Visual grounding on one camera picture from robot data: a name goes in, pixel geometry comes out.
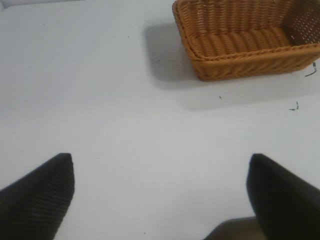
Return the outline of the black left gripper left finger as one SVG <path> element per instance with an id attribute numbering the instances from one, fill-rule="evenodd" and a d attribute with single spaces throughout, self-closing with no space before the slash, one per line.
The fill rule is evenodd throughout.
<path id="1" fill-rule="evenodd" d="M 0 191 L 2 240 L 52 240 L 75 192 L 72 155 L 59 153 Z"/>

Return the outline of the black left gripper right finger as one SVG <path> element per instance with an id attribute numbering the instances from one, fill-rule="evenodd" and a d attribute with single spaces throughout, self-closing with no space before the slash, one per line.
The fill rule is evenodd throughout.
<path id="1" fill-rule="evenodd" d="M 251 156 L 246 189 L 268 240 L 318 240 L 320 191 L 271 158 Z"/>

